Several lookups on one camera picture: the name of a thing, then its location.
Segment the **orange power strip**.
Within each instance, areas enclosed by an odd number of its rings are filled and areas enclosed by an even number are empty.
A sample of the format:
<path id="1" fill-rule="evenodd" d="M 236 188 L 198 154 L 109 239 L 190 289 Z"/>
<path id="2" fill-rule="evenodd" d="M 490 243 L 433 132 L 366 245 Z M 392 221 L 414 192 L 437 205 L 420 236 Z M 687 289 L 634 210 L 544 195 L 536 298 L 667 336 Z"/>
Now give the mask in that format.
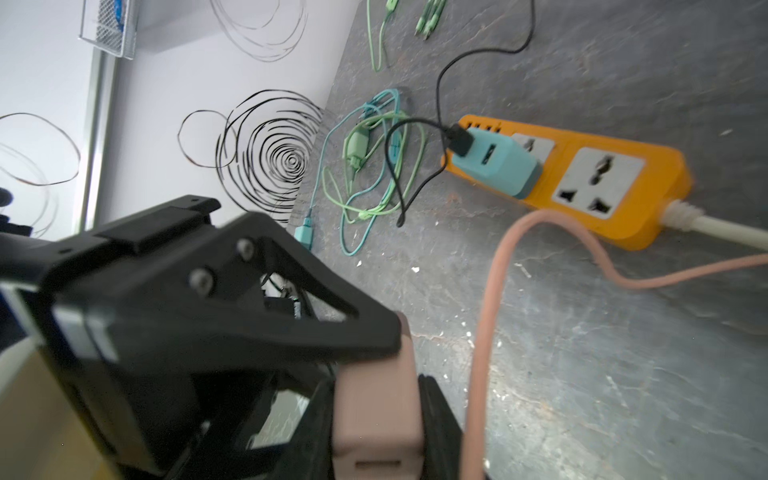
<path id="1" fill-rule="evenodd" d="M 693 184 L 683 154 L 670 147 L 475 115 L 459 124 L 509 136 L 542 164 L 532 192 L 517 200 L 566 213 L 625 250 L 648 247 L 667 205 L 684 199 Z M 449 172 L 513 198 L 475 182 L 451 158 L 442 158 Z"/>

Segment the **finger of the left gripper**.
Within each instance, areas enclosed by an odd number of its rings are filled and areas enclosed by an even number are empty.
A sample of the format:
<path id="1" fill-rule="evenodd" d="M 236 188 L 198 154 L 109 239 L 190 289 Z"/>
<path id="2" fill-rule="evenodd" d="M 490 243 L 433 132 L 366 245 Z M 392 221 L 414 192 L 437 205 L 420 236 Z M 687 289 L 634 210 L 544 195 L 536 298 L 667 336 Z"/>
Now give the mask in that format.
<path id="1" fill-rule="evenodd" d="M 96 233 L 110 258 L 58 293 L 53 316 L 74 355 L 134 375 L 272 369 L 395 355 L 397 315 L 326 267 L 263 214 L 222 226 L 162 209 Z M 276 273 L 341 319 L 267 307 Z"/>

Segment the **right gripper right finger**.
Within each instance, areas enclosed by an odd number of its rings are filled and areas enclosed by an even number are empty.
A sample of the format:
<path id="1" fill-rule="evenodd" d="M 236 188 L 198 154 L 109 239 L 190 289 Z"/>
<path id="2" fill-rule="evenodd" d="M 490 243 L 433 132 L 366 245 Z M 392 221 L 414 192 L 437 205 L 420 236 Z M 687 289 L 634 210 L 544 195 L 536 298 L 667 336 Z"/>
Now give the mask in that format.
<path id="1" fill-rule="evenodd" d="M 458 479 L 463 431 L 434 377 L 420 374 L 424 432 L 422 479 Z"/>

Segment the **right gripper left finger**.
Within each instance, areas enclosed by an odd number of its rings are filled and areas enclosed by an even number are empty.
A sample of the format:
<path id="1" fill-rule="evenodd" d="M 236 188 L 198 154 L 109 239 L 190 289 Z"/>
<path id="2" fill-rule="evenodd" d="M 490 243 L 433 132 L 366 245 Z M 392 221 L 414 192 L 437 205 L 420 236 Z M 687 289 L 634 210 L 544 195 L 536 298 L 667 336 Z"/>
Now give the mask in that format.
<path id="1" fill-rule="evenodd" d="M 331 433 L 335 381 L 321 383 L 268 479 L 333 478 Z"/>

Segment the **pink charger plug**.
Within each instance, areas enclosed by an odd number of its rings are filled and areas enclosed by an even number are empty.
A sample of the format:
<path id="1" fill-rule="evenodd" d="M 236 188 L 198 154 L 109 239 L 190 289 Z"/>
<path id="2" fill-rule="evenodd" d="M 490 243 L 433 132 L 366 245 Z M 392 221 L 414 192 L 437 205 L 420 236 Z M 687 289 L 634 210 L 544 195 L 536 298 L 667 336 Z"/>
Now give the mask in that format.
<path id="1" fill-rule="evenodd" d="M 425 435 L 413 341 L 401 323 L 401 348 L 381 360 L 342 366 L 331 434 L 336 479 L 419 479 Z"/>

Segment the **teal charger plug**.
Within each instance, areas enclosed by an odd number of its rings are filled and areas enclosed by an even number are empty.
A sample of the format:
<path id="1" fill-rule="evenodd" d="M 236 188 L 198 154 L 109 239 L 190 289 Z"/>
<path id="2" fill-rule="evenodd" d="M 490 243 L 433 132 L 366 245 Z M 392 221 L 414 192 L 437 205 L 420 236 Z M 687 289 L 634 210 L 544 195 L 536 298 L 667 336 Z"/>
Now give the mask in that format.
<path id="1" fill-rule="evenodd" d="M 449 142 L 451 164 L 475 182 L 516 199 L 538 182 L 542 164 L 511 137 L 480 128 L 461 130 Z"/>

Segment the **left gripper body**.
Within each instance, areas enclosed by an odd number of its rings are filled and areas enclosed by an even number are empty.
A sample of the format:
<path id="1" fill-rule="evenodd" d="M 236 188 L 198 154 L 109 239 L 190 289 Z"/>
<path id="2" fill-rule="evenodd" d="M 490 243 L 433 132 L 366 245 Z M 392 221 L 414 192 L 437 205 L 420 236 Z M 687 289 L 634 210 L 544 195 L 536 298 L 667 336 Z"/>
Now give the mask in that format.
<path id="1" fill-rule="evenodd" d="M 121 479 L 265 478 L 291 440 L 250 447 L 281 390 L 312 389 L 309 363 L 272 369 L 134 375 L 78 359 L 53 316 L 59 292 L 110 258 L 96 233 L 162 209 L 202 213 L 215 199 L 186 196 L 60 241 L 33 239 L 25 226 L 1 225 L 1 305 L 35 342 L 64 396 Z"/>

